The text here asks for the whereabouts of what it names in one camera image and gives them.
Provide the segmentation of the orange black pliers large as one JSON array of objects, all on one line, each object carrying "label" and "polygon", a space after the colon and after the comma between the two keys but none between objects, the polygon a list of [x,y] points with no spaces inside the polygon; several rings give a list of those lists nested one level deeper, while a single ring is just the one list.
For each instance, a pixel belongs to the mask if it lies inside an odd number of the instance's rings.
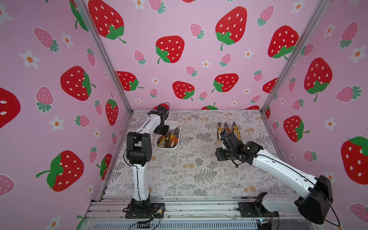
[{"label": "orange black pliers large", "polygon": [[166,135],[163,135],[159,138],[159,140],[156,142],[158,147],[166,148],[169,145],[172,131],[173,130],[170,129]]}]

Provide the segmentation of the white plastic storage box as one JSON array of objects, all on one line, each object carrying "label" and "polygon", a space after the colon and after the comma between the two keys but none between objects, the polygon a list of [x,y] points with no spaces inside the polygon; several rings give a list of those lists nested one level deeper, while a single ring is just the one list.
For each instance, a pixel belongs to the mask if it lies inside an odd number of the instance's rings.
[{"label": "white plastic storage box", "polygon": [[178,121],[167,120],[168,132],[165,135],[157,135],[155,146],[161,150],[174,151],[178,147],[182,125]]}]

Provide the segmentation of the orange black long-nose pliers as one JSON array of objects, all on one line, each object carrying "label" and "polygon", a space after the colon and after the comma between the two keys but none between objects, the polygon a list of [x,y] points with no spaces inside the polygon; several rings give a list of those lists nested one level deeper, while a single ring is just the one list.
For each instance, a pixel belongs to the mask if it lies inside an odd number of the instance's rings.
[{"label": "orange black long-nose pliers", "polygon": [[228,123],[227,122],[224,122],[224,132],[227,134],[227,133],[231,133],[232,132],[232,129],[229,127]]}]

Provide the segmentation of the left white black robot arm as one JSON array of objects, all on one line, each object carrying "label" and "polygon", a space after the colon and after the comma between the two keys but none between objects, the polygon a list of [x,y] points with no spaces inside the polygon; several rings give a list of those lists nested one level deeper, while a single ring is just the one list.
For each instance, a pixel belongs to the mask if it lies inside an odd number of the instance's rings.
[{"label": "left white black robot arm", "polygon": [[165,135],[169,126],[165,124],[168,110],[158,106],[150,110],[146,121],[135,132],[129,132],[126,140],[126,158],[134,173],[133,200],[143,205],[149,203],[150,193],[147,182],[146,166],[152,158],[151,134]]}]

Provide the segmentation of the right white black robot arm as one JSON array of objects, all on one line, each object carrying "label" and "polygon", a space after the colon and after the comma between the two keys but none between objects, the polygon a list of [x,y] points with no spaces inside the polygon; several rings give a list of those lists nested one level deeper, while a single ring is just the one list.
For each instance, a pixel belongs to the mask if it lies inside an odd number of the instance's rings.
[{"label": "right white black robot arm", "polygon": [[322,225],[332,208],[333,193],[330,180],[321,175],[302,172],[277,159],[261,145],[249,141],[243,143],[234,133],[220,132],[221,148],[216,149],[218,161],[240,161],[258,167],[280,181],[295,192],[295,195],[272,195],[261,192],[254,202],[239,203],[242,217],[273,218],[280,212],[296,213],[306,220]]}]

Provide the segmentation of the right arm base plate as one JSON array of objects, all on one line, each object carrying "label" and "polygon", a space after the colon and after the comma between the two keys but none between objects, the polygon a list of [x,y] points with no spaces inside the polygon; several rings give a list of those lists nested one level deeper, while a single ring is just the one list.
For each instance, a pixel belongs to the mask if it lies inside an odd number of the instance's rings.
[{"label": "right arm base plate", "polygon": [[261,203],[241,202],[237,210],[242,218],[272,218],[279,217],[279,213],[266,210]]}]

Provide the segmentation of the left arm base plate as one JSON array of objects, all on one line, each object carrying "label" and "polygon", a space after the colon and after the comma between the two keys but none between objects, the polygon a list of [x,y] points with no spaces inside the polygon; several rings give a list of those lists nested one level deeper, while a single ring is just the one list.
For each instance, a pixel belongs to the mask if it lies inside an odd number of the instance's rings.
[{"label": "left arm base plate", "polygon": [[123,209],[126,219],[151,219],[151,218],[163,218],[165,212],[164,203],[153,203],[149,207],[135,208],[132,204],[129,204],[127,208]]}]

